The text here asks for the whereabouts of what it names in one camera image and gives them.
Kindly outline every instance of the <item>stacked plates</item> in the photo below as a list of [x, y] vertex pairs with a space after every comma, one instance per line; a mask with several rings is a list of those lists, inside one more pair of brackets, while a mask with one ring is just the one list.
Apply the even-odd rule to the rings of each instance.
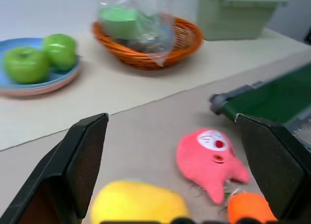
[[51, 68], [51, 73], [43, 83], [21, 85], [12, 81], [4, 71], [3, 58], [5, 53], [10, 49], [23, 46], [30, 46], [40, 50], [42, 41], [42, 38], [16, 38], [0, 42], [0, 95], [31, 96], [49, 93], [69, 84], [79, 75], [80, 61], [77, 58], [76, 65], [70, 71], [61, 72]]

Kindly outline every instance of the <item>blue plate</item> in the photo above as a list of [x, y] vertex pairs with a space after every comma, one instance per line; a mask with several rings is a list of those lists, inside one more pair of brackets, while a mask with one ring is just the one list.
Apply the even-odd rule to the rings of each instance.
[[43, 88], [45, 86], [50, 86], [58, 83], [64, 79], [69, 78], [79, 69], [79, 57], [77, 57], [77, 63], [73, 69], [66, 72], [57, 71], [55, 68], [51, 68], [51, 73], [48, 75], [47, 79], [39, 84], [31, 85], [21, 85], [12, 81], [5, 73], [3, 67], [3, 57], [5, 53], [16, 47], [30, 46], [35, 49], [40, 50], [42, 38], [15, 38], [8, 39], [0, 42], [0, 89], [33, 89], [33, 88]]

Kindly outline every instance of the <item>table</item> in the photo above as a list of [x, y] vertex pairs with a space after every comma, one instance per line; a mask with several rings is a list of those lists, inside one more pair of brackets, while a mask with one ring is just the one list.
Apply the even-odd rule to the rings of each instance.
[[63, 131], [103, 111], [125, 111], [309, 49], [266, 29], [257, 40], [205, 41], [179, 65], [148, 72], [122, 65], [91, 34], [75, 38], [83, 72], [74, 83], [47, 95], [0, 97], [0, 151]]
[[[224, 214], [219, 214], [221, 207], [215, 206], [205, 194], [194, 197], [190, 190], [192, 183], [178, 172], [174, 154], [179, 140], [186, 133], [200, 128], [218, 129], [232, 140], [237, 156], [247, 165], [238, 129], [225, 117], [209, 111], [208, 98], [214, 93], [228, 92], [258, 80], [266, 81], [310, 61], [311, 51], [301, 52], [258, 69], [111, 115], [94, 194], [110, 181], [137, 178], [180, 193], [197, 222], [223, 220]], [[0, 215], [38, 161], [65, 134], [54, 134], [0, 153]], [[233, 186], [236, 187], [260, 194], [253, 178], [249, 184]], [[83, 221], [83, 224], [88, 223], [89, 215]]]

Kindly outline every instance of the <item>white wall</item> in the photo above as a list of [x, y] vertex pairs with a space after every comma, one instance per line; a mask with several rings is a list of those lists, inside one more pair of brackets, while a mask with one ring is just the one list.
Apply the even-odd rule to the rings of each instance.
[[[0, 0], [0, 38], [87, 34], [100, 0]], [[311, 0], [289, 0], [268, 27], [302, 41], [311, 27]], [[175, 14], [195, 22], [197, 0], [177, 0]]]

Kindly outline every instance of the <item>plastic bag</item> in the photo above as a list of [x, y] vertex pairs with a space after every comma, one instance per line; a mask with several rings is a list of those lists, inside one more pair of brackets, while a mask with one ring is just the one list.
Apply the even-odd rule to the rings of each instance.
[[174, 0], [101, 0], [98, 21], [105, 34], [163, 66], [175, 45]]

